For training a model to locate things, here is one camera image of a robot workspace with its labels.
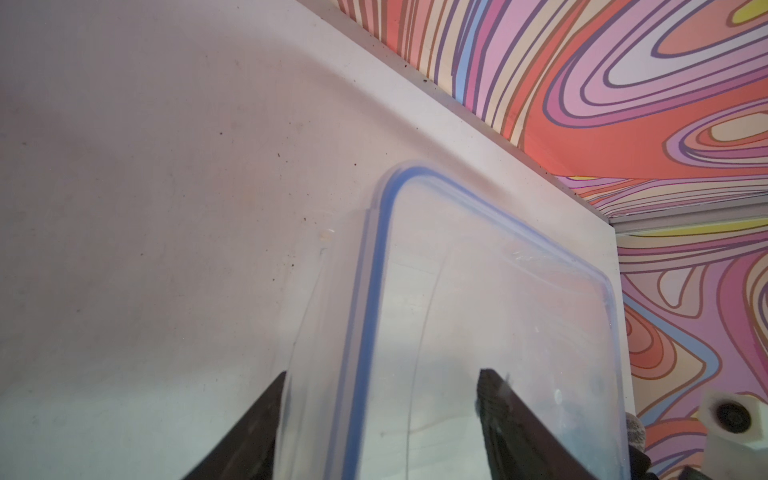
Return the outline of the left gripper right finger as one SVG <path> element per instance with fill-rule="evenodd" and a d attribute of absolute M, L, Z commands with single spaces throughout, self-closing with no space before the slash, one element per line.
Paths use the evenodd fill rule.
<path fill-rule="evenodd" d="M 594 477 L 493 369 L 479 372 L 476 411 L 493 480 Z"/>

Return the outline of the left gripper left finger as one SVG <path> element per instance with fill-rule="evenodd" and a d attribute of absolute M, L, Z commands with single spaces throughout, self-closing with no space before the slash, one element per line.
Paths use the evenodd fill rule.
<path fill-rule="evenodd" d="M 281 372 L 185 480 L 273 478 L 277 429 L 287 372 Z"/>

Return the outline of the large clear box blue lid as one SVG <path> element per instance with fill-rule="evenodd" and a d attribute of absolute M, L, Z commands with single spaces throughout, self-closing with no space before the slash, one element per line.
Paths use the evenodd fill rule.
<path fill-rule="evenodd" d="M 599 479 L 629 461 L 607 277 L 478 186 L 400 165 L 321 252 L 283 393 L 278 479 L 488 479 L 502 383 Z"/>

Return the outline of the grey striped cloth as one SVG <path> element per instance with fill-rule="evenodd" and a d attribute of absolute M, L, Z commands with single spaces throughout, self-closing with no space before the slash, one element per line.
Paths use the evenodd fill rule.
<path fill-rule="evenodd" d="M 646 449 L 646 428 L 638 417 L 630 412 L 625 413 L 627 443 L 641 453 Z"/>

